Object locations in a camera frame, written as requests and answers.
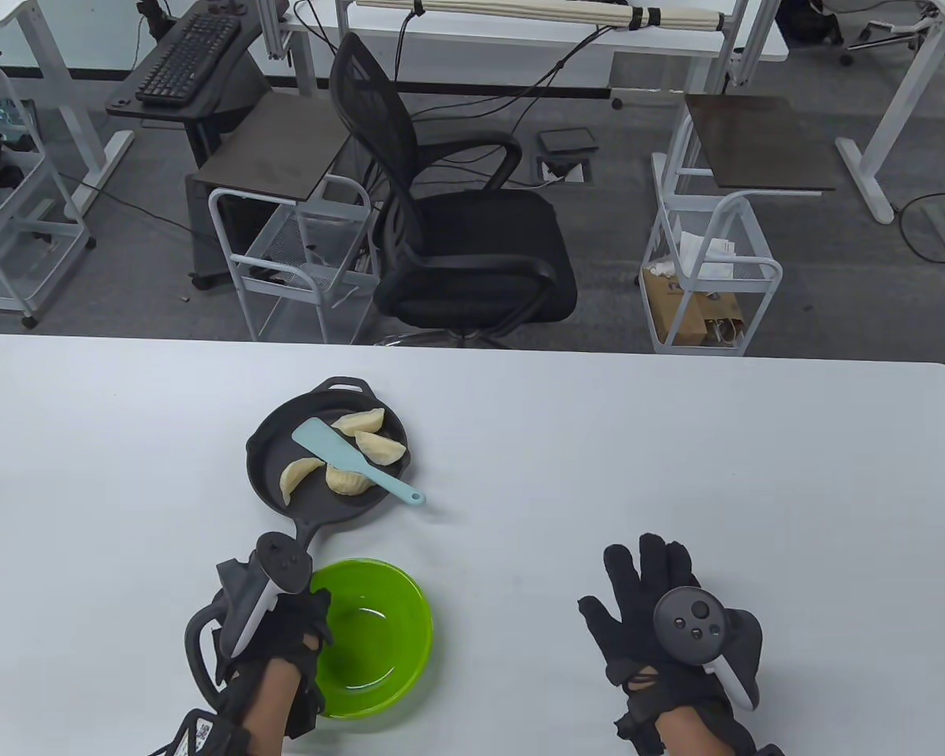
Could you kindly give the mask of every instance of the frying pan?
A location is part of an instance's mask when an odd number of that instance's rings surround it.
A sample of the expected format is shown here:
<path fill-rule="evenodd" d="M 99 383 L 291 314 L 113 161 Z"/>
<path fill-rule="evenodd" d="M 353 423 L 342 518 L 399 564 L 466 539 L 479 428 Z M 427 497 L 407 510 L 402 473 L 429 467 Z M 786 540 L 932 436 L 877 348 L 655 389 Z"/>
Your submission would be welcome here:
<path fill-rule="evenodd" d="M 284 506 L 280 493 L 280 474 L 294 460 L 310 456 L 307 449 L 294 443 L 290 438 L 291 433 L 310 417 L 319 417 L 332 425 L 344 414 L 365 413 L 376 407 L 385 410 L 385 422 L 381 431 L 378 431 L 380 435 L 397 440 L 407 447 L 399 460 L 384 468 L 387 474 L 398 478 L 410 463 L 406 431 L 396 413 L 379 400 L 371 386 L 360 378 L 328 378 L 310 392 L 281 404 L 246 442 L 249 483 L 268 508 L 294 520 L 297 541 L 301 547 L 308 547 L 322 525 L 360 517 L 389 494 L 378 486 L 371 486 L 360 496 L 333 493 L 325 485 L 324 468 L 319 468 L 301 481 L 291 494 L 290 504 Z"/>

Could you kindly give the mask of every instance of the green bowl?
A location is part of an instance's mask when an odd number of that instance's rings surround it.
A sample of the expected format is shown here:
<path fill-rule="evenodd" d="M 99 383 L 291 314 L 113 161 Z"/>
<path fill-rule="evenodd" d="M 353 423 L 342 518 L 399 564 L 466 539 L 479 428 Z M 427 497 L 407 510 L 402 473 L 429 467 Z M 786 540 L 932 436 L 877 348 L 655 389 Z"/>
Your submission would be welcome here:
<path fill-rule="evenodd" d="M 318 570 L 312 590 L 332 593 L 335 640 L 318 660 L 325 716 L 372 717 L 402 701 L 427 669 L 434 619 L 420 587 L 397 566 L 347 559 Z"/>

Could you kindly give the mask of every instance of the gray carpet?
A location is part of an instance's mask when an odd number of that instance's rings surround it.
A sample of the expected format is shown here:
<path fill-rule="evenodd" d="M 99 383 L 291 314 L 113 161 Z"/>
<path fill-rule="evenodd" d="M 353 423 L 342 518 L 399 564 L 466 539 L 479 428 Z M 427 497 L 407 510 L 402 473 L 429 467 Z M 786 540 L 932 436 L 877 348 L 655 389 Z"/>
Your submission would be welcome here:
<path fill-rule="evenodd" d="M 860 16 L 847 22 L 857 31 Z M 756 93 L 789 98 L 803 120 L 832 145 L 836 136 L 864 143 L 875 128 L 909 54 L 878 50 L 862 54 L 853 68 L 837 65 L 834 50 L 796 50 L 786 64 L 761 65 Z M 616 76 L 648 75 L 652 58 L 621 57 Z M 41 98 L 35 82 L 26 95 Z M 97 110 L 108 85 L 84 83 Z M 412 96 L 413 108 L 458 98 Z M 495 123 L 507 125 L 522 106 Z M 614 112 L 608 102 L 542 100 L 519 128 L 528 158 L 516 179 L 534 183 L 529 172 L 534 133 L 584 124 L 598 138 L 594 183 L 558 184 L 540 190 L 558 209 L 573 257 L 580 302 L 568 321 L 530 325 L 509 338 L 525 349 L 649 352 L 641 300 L 633 285 L 653 215 L 648 156 L 667 147 L 674 111 L 666 107 Z M 81 176 L 79 158 L 55 111 L 41 112 L 57 165 Z M 132 124 L 95 116 L 104 133 Z M 836 151 L 830 150 L 839 162 Z M 471 169 L 488 170 L 490 159 Z M 124 163 L 109 183 L 117 197 L 152 213 L 186 223 L 182 180 L 193 169 L 184 133 L 141 128 Z M 839 190 L 822 199 L 757 201 L 757 213 L 784 280 L 765 316 L 750 354 L 774 357 L 934 361 L 945 363 L 945 265 L 913 256 L 895 226 L 873 222 L 839 166 Z M 421 180 L 475 179 L 440 169 Z M 880 174 L 894 204 L 945 190 L 945 65 L 919 105 Z M 463 184 L 475 187 L 475 183 Z M 451 191 L 440 183 L 422 191 Z M 171 339 L 245 339 L 241 310 L 230 287 L 196 291 L 188 234 L 100 198 L 88 213 L 98 249 L 76 271 L 41 318 L 40 334 L 122 335 Z M 373 317 L 365 339 L 374 341 L 398 324 Z M 0 313 L 0 332 L 21 332 L 19 318 Z"/>

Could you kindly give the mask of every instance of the black office chair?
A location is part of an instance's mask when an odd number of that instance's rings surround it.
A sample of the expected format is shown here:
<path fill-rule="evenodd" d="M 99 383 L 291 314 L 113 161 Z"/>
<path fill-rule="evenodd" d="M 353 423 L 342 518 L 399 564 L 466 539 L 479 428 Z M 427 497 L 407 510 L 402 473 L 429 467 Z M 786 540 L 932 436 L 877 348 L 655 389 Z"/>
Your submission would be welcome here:
<path fill-rule="evenodd" d="M 498 337 L 523 323 L 554 323 L 573 313 L 577 287 L 553 206 L 530 191 L 502 190 L 522 158 L 502 131 L 421 138 L 395 86 L 350 33 L 329 73 L 332 104 L 351 135 L 375 159 L 390 186 L 375 241 L 387 268 L 375 290 L 386 316 L 459 346 Z M 413 180 L 447 155 L 500 145 L 504 161 L 480 191 L 415 199 Z M 383 343 L 426 337 L 404 335 Z"/>

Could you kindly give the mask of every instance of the spatula head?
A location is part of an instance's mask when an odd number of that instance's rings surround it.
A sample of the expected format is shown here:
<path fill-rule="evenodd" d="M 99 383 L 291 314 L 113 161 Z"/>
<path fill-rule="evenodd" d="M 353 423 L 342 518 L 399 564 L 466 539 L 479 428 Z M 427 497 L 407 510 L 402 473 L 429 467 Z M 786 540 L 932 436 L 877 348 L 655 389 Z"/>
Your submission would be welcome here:
<path fill-rule="evenodd" d="M 344 439 L 317 417 L 310 417 L 302 422 L 291 433 L 290 438 L 315 454 L 315 457 L 325 461 L 326 465 L 361 474 L 371 469 L 364 454 L 354 449 L 349 440 Z"/>

